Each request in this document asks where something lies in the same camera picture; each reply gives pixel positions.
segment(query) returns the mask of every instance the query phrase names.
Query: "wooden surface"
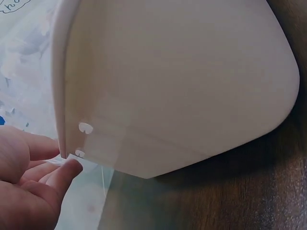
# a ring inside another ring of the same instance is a hole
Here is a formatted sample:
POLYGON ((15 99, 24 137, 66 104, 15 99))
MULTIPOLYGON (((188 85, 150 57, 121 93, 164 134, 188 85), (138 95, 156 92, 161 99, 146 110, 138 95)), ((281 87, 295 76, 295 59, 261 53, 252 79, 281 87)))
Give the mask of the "wooden surface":
POLYGON ((307 229, 307 0, 268 2, 300 69, 289 117, 257 140, 157 178, 115 172, 102 229, 307 229))

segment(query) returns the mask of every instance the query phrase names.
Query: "finger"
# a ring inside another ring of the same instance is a hole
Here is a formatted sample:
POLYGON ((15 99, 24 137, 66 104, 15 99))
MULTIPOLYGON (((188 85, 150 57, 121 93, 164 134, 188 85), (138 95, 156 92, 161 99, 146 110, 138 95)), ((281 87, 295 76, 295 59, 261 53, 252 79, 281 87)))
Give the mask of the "finger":
POLYGON ((31 226, 31 228, 28 229, 54 229, 61 209, 61 200, 59 199, 56 191, 51 189, 49 186, 36 181, 27 181, 21 186, 21 188, 43 199, 48 204, 48 206, 42 205, 44 210, 40 213, 42 214, 43 218, 39 218, 37 216, 39 214, 37 214, 36 219, 32 221, 34 225, 37 224, 40 227, 31 226))
POLYGON ((39 181, 45 175, 55 171, 59 166, 50 162, 45 162, 34 168, 31 168, 23 174, 23 177, 31 181, 39 181))
POLYGON ((59 145, 56 140, 15 129, 16 134, 25 140, 29 147, 30 160, 48 160, 59 155, 59 145))
POLYGON ((30 159, 49 159, 58 153, 57 143, 52 139, 0 126, 0 180, 16 184, 30 159))
POLYGON ((40 164, 44 164, 46 163, 46 161, 42 160, 42 161, 30 161, 29 166, 27 168, 27 170, 32 169, 40 164))
POLYGON ((53 172, 48 173, 47 175, 43 176, 38 182, 42 183, 42 184, 46 184, 47 180, 49 179, 49 177, 52 175, 53 172))
POLYGON ((69 160, 51 174, 46 181, 46 185, 52 187, 62 201, 72 180, 79 175, 82 170, 83 167, 77 160, 69 160))

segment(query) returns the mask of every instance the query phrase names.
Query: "clear plastic bag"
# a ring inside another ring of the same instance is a hole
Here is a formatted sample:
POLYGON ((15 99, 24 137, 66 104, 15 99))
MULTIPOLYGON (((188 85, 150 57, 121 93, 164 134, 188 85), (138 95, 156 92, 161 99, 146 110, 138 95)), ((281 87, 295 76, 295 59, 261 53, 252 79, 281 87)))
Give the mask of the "clear plastic bag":
MULTIPOLYGON (((35 8, 19 18, 5 37, 0 33, 0 116, 6 125, 56 138, 51 96, 49 35, 56 0, 35 0, 35 8)), ((101 167, 76 156, 83 172, 69 188, 57 230, 97 229, 113 169, 101 167)), ((50 162, 61 165, 60 156, 50 162)))

